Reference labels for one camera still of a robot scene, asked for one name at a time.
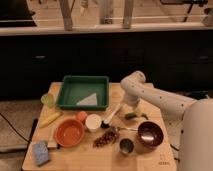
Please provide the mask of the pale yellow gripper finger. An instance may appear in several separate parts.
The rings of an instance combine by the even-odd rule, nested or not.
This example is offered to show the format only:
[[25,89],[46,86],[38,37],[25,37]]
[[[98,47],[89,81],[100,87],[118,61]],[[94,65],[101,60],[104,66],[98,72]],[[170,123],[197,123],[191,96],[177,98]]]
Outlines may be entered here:
[[132,113],[132,112],[133,112],[132,108],[129,107],[128,105],[126,105],[126,104],[123,104],[122,107],[119,110],[119,114],[121,116],[125,116],[126,114]]

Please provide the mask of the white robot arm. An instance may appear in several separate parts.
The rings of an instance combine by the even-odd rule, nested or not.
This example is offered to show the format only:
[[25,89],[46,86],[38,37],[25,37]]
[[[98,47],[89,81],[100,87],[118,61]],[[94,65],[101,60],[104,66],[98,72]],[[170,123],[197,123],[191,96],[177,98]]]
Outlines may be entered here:
[[129,106],[143,99],[183,118],[177,171],[213,171],[213,98],[196,100],[149,87],[141,71],[124,77],[120,86]]

